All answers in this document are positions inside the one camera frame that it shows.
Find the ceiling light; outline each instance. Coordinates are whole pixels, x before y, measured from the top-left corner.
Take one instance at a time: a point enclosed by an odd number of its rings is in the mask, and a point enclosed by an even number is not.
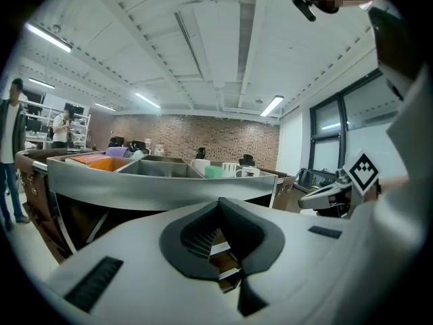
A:
[[[327,127],[323,127],[322,130],[328,130],[328,129],[332,129],[333,127],[339,127],[341,124],[340,123],[336,123],[333,125],[328,125]]]
[[[150,101],[149,99],[147,99],[146,97],[142,96],[141,94],[135,93],[136,96],[138,96],[140,99],[148,102],[149,104],[151,104],[152,106],[155,106],[156,108],[161,108],[160,106],[158,106],[157,104],[155,104],[154,102]]]
[[[26,27],[27,30],[29,30],[32,33],[34,33],[34,34],[42,37],[43,39],[51,42],[53,45],[56,45],[57,47],[62,48],[64,51],[67,51],[68,53],[72,49],[72,47],[69,46],[66,42],[63,42],[58,37],[51,35],[49,32],[42,30],[42,29],[38,28],[37,26],[33,26],[29,23],[26,23],[24,26]]]
[[[362,4],[360,4],[359,8],[363,9],[364,11],[367,11],[372,3],[373,3],[373,1],[369,1],[367,3],[362,3]]]
[[[266,109],[263,111],[263,113],[260,116],[267,116],[269,113],[273,111],[275,107],[277,107],[281,101],[284,100],[284,97],[282,96],[275,96],[272,100],[272,102],[269,104],[269,106],[266,107]]]
[[[95,104],[95,105],[99,106],[99,107],[102,107],[102,108],[105,108],[105,109],[110,110],[110,111],[116,111],[115,109],[113,109],[111,107],[107,107],[107,106],[103,106],[103,105],[99,105],[99,104]]]
[[[53,86],[53,85],[51,85],[51,84],[48,84],[48,83],[45,83],[45,82],[41,82],[41,81],[38,81],[37,79],[28,79],[30,82],[33,82],[33,83],[36,83],[36,84],[39,84],[39,85],[43,85],[44,87],[48,87],[48,88],[51,88],[51,89],[55,89],[55,87]]]

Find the man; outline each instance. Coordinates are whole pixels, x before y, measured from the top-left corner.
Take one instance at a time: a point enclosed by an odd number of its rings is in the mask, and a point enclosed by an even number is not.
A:
[[[72,113],[65,110],[54,118],[53,122],[53,144],[52,148],[67,148],[68,147],[68,133],[69,133],[69,119],[72,118]]]
[[[108,147],[117,147],[117,143],[116,143],[116,138],[115,137],[111,137],[110,138],[110,143],[108,144]]]
[[[9,187],[14,215],[17,223],[29,223],[22,214],[20,197],[16,187],[15,154],[24,149],[26,140],[26,116],[18,102],[22,90],[22,79],[14,79],[9,90],[9,99],[0,105],[0,207],[5,219],[5,229],[12,228],[11,216],[5,200],[6,181]]]

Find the vent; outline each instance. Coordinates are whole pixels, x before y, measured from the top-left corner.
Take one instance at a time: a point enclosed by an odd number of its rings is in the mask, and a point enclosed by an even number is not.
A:
[[[179,28],[182,30],[183,37],[185,37],[185,41],[188,44],[188,48],[191,51],[192,58],[194,59],[194,62],[196,63],[197,70],[200,73],[200,76],[202,77],[202,79],[204,79],[203,74],[202,74],[202,70],[200,69],[200,65],[198,64],[198,61],[197,61],[196,53],[194,52],[194,49],[192,47],[191,39],[189,38],[188,31],[185,28],[185,24],[183,23],[182,16],[179,12],[175,12],[175,17],[176,17],[177,24],[179,25]]]
[[[339,239],[342,234],[340,230],[328,229],[327,227],[321,226],[312,226],[309,228],[309,232],[329,238],[335,238],[336,240]]]
[[[89,313],[117,274],[123,261],[104,257],[66,296],[65,300]]]

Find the camera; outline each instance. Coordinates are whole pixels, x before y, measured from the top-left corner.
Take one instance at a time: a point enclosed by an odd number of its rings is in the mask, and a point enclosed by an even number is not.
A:
[[[313,13],[313,11],[311,11],[310,1],[292,0],[292,2],[310,22],[314,22],[316,20],[316,15]]]

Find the computer monitor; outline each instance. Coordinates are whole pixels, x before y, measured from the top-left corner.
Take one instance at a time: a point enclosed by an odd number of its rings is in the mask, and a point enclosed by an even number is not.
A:
[[[72,111],[74,114],[81,114],[83,115],[84,113],[84,108],[77,106],[77,105],[72,105],[72,104],[65,104],[65,108],[64,110],[68,110],[68,111]]]
[[[26,123],[26,130],[27,131],[34,131],[35,133],[39,132],[41,130],[42,122],[38,121],[37,119],[27,119]]]

